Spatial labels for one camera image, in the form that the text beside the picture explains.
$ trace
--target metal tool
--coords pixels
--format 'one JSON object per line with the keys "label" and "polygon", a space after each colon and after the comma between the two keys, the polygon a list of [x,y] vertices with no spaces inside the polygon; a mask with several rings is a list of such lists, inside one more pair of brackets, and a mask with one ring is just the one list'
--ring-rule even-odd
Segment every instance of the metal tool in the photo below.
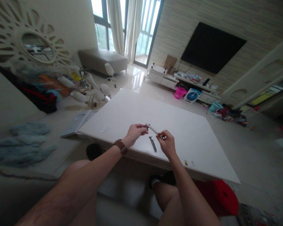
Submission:
{"label": "metal tool", "polygon": [[[158,135],[158,132],[151,126],[151,124],[146,123],[146,126],[147,126],[147,129],[149,129],[149,128],[152,129],[153,132],[156,133],[157,136],[159,136],[159,135]],[[163,136],[163,137],[160,136],[160,137],[161,137],[163,140],[165,140],[165,139],[167,138],[166,136]]]}
{"label": "metal tool", "polygon": [[155,146],[155,144],[154,144],[154,140],[153,140],[152,136],[149,137],[149,138],[150,138],[150,140],[151,140],[151,143],[152,143],[152,146],[153,146],[153,148],[154,148],[154,151],[157,152],[157,149],[156,149],[156,146]]}

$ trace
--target curtain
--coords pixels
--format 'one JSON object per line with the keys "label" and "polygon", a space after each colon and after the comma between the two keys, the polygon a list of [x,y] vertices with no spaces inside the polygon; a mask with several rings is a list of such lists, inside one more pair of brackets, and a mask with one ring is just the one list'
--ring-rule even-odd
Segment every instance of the curtain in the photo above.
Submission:
{"label": "curtain", "polygon": [[135,56],[135,45],[141,30],[142,0],[129,0],[127,32],[125,44],[125,57],[128,63],[133,64]]}
{"label": "curtain", "polygon": [[107,0],[108,13],[113,37],[114,49],[117,54],[124,56],[124,37],[122,13],[119,0]]}

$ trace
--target striped wall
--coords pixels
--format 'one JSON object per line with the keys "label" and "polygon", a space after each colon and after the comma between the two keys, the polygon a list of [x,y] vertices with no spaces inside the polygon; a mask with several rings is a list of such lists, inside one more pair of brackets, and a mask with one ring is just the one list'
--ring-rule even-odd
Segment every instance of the striped wall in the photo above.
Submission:
{"label": "striped wall", "polygon": [[[178,67],[200,21],[247,40],[217,75],[193,66],[189,70],[210,78],[223,92],[283,41],[283,0],[164,0],[149,66],[163,66],[170,54],[178,58]],[[189,67],[183,61],[179,70]]]}

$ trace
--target leg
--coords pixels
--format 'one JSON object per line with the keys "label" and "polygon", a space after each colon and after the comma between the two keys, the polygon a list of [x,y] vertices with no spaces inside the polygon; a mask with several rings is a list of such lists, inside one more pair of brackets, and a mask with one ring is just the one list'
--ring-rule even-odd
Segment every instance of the leg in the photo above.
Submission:
{"label": "leg", "polygon": [[178,189],[162,182],[156,182],[153,189],[156,200],[164,212],[158,225],[185,225]]}
{"label": "leg", "polygon": [[[83,167],[84,165],[88,164],[89,160],[80,160],[74,162],[61,175],[59,182],[65,180],[70,174],[77,171],[79,168]],[[89,200],[89,202],[84,206],[81,212],[75,217],[75,219],[70,223],[71,226],[74,225],[96,225],[96,203],[97,203],[97,195],[94,196]]]}

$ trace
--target wristwatch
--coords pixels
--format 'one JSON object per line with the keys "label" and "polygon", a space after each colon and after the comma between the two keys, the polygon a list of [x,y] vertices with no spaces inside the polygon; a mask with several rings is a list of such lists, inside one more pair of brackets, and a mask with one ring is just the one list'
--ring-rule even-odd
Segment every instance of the wristwatch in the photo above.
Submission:
{"label": "wristwatch", "polygon": [[114,142],[114,145],[118,146],[120,149],[120,152],[125,155],[128,152],[128,148],[124,143],[121,141],[121,139],[118,139],[117,141]]}

